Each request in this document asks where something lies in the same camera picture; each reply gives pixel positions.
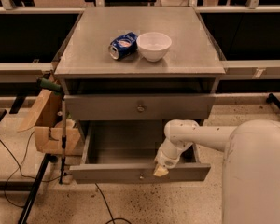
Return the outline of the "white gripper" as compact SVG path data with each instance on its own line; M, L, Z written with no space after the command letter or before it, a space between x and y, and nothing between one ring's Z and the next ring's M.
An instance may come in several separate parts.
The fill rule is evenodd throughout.
M157 163L153 175L162 177L169 173L168 169L173 169L178 164L181 155L188 150L190 143L174 144L169 139L165 139L160 145L155 162Z

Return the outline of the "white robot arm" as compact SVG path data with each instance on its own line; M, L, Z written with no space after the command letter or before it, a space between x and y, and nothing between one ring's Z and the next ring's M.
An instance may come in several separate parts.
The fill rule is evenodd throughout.
M200 126L175 119L164 135L155 176L167 175L193 144L222 151L222 224L280 224L280 122Z

